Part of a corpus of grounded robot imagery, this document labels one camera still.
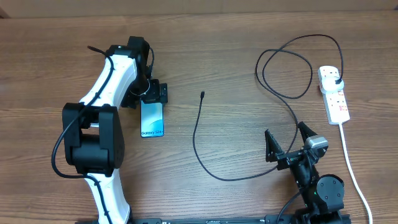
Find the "wooden table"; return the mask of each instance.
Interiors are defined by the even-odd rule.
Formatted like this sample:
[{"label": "wooden table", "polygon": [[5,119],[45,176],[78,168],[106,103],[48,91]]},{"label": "wooden table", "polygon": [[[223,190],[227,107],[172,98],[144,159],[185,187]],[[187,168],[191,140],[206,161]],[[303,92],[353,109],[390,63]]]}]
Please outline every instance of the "wooden table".
[{"label": "wooden table", "polygon": [[[294,135],[287,108],[254,78],[259,54],[305,34],[332,35],[343,49],[345,93],[351,120],[344,125],[351,163],[372,208],[375,223],[398,218],[398,13],[303,12],[204,16],[88,17],[0,20],[0,223],[73,223],[97,217],[83,180],[63,179],[50,165],[62,131],[61,110],[77,102],[103,69],[106,50],[143,36],[155,50],[154,77],[169,85],[165,136],[140,137],[140,111],[119,114],[126,142],[121,168],[124,195],[136,218],[261,217],[277,214],[297,188],[288,170],[238,182],[210,177],[192,148],[192,132],[206,91],[197,132],[205,165],[223,178],[257,174],[265,162],[264,131],[284,149]],[[353,223],[367,215],[318,89],[316,70],[340,67],[338,51],[326,38],[302,39],[288,49],[314,67],[313,85],[288,100],[300,121],[327,137],[320,174],[345,181],[345,209]],[[308,65],[277,55],[266,70],[270,84],[298,95],[310,76]],[[302,145],[300,138],[294,149]],[[63,172],[63,145],[57,155]],[[302,199],[287,213],[303,207]]]}]

